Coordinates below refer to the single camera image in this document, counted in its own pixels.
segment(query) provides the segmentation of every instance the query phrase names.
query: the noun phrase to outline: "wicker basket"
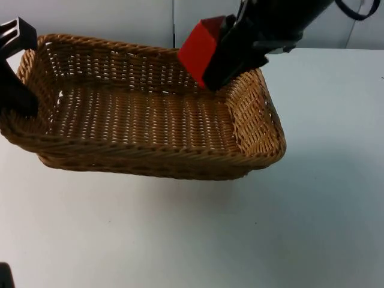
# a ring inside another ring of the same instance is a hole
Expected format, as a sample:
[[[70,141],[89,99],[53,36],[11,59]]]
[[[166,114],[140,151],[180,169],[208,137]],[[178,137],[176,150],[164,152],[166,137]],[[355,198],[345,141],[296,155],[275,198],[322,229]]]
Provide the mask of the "wicker basket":
[[[18,76],[36,118],[3,111],[1,133],[49,167],[182,179],[235,179],[278,161],[283,130],[262,73],[202,90],[177,50],[45,35]]]

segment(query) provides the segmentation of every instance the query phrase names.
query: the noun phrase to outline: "black object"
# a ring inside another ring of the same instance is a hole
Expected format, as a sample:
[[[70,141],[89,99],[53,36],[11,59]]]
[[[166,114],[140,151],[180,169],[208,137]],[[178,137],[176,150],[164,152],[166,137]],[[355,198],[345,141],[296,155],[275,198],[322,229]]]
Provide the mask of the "black object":
[[[7,263],[0,263],[0,288],[14,288],[11,268]]]
[[[373,0],[371,10],[368,12],[367,15],[362,15],[357,12],[354,12],[351,8],[349,8],[343,0],[335,0],[338,7],[350,18],[357,20],[357,21],[363,21],[368,17],[371,17],[379,8],[381,0]]]
[[[7,62],[7,58],[23,49],[37,49],[35,28],[19,17],[0,25],[0,109],[36,116],[37,97],[23,85]]]
[[[205,85],[216,91],[242,72],[268,63],[266,54],[280,49],[290,52],[304,29],[333,1],[242,0],[237,17],[227,16],[221,26],[221,38],[203,75]],[[366,16],[342,0],[336,3],[349,17],[364,20],[377,10],[380,0],[374,0]]]

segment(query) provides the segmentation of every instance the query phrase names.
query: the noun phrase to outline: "white tabletop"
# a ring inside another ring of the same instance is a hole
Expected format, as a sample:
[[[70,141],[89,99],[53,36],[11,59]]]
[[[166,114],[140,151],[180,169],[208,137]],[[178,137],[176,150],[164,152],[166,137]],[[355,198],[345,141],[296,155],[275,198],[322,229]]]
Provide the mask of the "white tabletop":
[[[270,60],[287,153],[237,181],[66,172],[0,138],[17,287],[382,287],[384,51]]]

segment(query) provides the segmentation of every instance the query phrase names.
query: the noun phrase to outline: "black cable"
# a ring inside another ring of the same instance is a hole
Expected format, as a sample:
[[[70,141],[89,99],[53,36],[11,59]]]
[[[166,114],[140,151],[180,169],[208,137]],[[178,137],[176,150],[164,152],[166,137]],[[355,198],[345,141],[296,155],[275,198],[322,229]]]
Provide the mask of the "black cable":
[[[380,2],[381,0],[373,0],[373,3],[372,3],[372,7],[371,7],[371,10],[370,12],[367,14],[367,15],[362,15],[362,14],[359,14],[357,12],[354,12],[351,8],[349,8],[347,6],[347,4],[345,4],[343,2],[343,0],[335,0],[336,4],[339,6],[339,8],[350,18],[352,18],[353,20],[357,20],[357,21],[363,21],[365,20],[366,18],[368,17],[371,17],[378,9],[378,7],[380,6]]]

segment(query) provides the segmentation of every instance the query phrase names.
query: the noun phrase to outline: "gray wall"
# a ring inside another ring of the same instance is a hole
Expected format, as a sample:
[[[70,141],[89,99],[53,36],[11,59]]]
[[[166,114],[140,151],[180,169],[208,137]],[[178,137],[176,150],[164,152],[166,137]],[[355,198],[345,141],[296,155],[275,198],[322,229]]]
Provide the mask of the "gray wall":
[[[176,46],[203,18],[236,13],[240,0],[173,0]],[[45,33],[71,33],[172,46],[172,0],[14,0],[0,10],[0,23],[21,16]],[[373,0],[345,0],[366,13]],[[299,47],[384,49],[384,4],[364,22],[354,22],[334,4],[305,31]]]
[[[172,46],[172,0],[2,0],[0,23],[16,16],[39,34],[70,33]]]

